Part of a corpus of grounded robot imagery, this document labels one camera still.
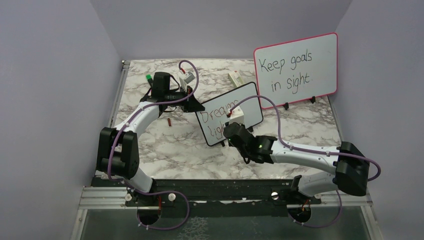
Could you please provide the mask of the black framed whiteboard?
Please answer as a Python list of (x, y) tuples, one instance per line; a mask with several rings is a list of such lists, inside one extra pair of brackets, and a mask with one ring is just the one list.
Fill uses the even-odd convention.
[[(225, 140), (223, 128), (229, 121), (226, 112), (241, 100), (257, 94), (256, 84), (250, 82), (202, 103), (205, 110), (195, 114), (208, 146), (212, 147)], [(243, 111), (244, 125), (247, 128), (252, 128), (263, 121), (264, 116), (257, 98), (243, 102), (240, 108)]]

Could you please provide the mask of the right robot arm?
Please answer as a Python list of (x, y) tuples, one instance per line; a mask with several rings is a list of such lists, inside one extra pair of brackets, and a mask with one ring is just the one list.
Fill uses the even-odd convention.
[(369, 163), (351, 143), (341, 146), (313, 147), (296, 143), (281, 143), (276, 137), (254, 136), (244, 125), (231, 123), (223, 130), (231, 147), (235, 147), (246, 164), (295, 164), (318, 169), (312, 175), (299, 175), (291, 183), (285, 196), (296, 204), (317, 194), (342, 191), (363, 197), (367, 193)]

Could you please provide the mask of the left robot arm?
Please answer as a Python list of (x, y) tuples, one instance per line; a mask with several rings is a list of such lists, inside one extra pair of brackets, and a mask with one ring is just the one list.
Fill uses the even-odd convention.
[(198, 77), (189, 71), (178, 78), (178, 88), (172, 89), (172, 74), (156, 72), (149, 76), (147, 81), (150, 88), (140, 99), (136, 110), (120, 124), (104, 127), (99, 134), (96, 170), (107, 174), (109, 179), (116, 177), (118, 181), (135, 188), (139, 191), (138, 199), (147, 206), (155, 203), (157, 191), (154, 189), (155, 180), (139, 168), (139, 137), (169, 107), (180, 107), (185, 113), (205, 109), (189, 85)]

